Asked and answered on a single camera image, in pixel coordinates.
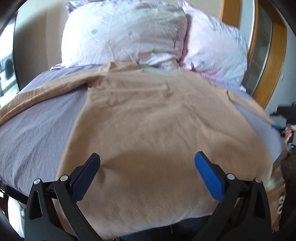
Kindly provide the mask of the person's right hand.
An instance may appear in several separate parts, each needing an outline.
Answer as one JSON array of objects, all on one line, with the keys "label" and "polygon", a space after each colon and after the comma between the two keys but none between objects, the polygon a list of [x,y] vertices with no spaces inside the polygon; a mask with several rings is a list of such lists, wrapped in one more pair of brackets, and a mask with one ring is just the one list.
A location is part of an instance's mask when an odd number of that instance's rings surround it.
[{"label": "person's right hand", "polygon": [[296,130],[296,125],[290,125],[285,129],[285,143],[288,144],[289,139],[292,137],[293,133]]}]

